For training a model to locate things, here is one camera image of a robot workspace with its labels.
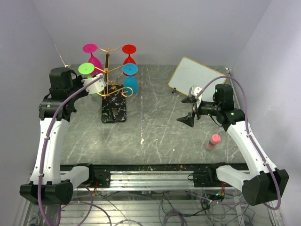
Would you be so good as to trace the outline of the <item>blue plastic wine glass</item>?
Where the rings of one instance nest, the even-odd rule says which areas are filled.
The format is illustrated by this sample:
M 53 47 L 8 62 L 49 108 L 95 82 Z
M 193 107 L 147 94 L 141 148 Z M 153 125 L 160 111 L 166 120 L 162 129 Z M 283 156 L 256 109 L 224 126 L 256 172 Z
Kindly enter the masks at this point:
M 138 93 L 138 81 L 135 78 L 136 73 L 138 72 L 138 66 L 133 63 L 127 63 L 123 65 L 123 73 L 126 75 L 124 80 L 124 93 L 127 96 L 136 95 Z

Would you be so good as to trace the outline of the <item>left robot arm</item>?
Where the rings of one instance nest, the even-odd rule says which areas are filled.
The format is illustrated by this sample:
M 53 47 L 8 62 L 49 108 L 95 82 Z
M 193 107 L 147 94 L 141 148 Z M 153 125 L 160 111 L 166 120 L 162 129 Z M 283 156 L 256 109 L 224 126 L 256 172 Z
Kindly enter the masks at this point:
M 30 182 L 20 186 L 20 195 L 33 204 L 68 204 L 73 189 L 79 185 L 91 187 L 96 181 L 91 164 L 78 164 L 65 174 L 61 173 L 61 155 L 64 136 L 74 113 L 74 103 L 87 95 L 82 91 L 82 77 L 68 67 L 50 71 L 51 87 L 39 105 L 40 142 Z

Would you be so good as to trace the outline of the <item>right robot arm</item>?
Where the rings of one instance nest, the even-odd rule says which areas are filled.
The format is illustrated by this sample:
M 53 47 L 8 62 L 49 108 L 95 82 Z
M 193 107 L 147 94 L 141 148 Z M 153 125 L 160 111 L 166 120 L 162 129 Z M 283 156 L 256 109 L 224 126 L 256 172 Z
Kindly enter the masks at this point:
M 278 169 L 267 157 L 252 134 L 245 112 L 234 107 L 232 86 L 217 84 L 212 102 L 204 101 L 202 93 L 200 87 L 190 88 L 188 97 L 182 102 L 193 104 L 192 111 L 177 121 L 193 127 L 195 117 L 216 117 L 235 141 L 249 169 L 249 173 L 243 173 L 227 163 L 216 163 L 207 175 L 208 183 L 212 186 L 218 186 L 222 182 L 231 185 L 242 192 L 245 201 L 251 206 L 280 200 L 289 175 L 285 169 Z

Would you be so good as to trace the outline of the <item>red plastic wine glass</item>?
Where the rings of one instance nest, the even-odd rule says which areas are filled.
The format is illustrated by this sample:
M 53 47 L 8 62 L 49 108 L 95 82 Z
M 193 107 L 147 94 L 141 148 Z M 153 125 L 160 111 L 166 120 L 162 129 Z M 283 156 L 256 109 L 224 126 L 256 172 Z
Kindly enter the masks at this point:
M 127 58 L 124 60 L 124 65 L 131 63 L 136 64 L 135 60 L 131 57 L 132 54 L 136 52 L 136 46 L 132 44 L 127 44 L 122 47 L 122 51 L 127 54 Z

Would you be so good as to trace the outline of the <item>green plastic wine glass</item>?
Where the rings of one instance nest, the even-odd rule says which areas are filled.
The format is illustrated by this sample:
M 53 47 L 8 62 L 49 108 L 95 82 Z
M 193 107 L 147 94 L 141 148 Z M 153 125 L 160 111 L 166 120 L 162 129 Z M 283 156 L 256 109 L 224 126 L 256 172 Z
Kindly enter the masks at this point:
M 92 63 L 83 63 L 78 67 L 79 73 L 85 75 L 87 79 L 93 78 L 92 72 L 94 69 L 95 66 Z

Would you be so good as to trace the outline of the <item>pink plastic wine glass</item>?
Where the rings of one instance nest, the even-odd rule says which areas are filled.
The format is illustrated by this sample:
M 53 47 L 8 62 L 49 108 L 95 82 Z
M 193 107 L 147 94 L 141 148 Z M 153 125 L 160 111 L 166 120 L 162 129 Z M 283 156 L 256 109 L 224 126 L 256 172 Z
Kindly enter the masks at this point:
M 88 62 L 92 63 L 95 66 L 95 69 L 91 72 L 90 75 L 95 76 L 99 73 L 102 73 L 102 71 L 96 69 L 96 68 L 103 69 L 102 63 L 97 57 L 95 57 L 93 55 L 93 53 L 95 53 L 98 50 L 97 45 L 93 44 L 93 43 L 89 43 L 89 44 L 84 45 L 82 49 L 85 53 L 90 54 L 90 58 L 89 58 Z

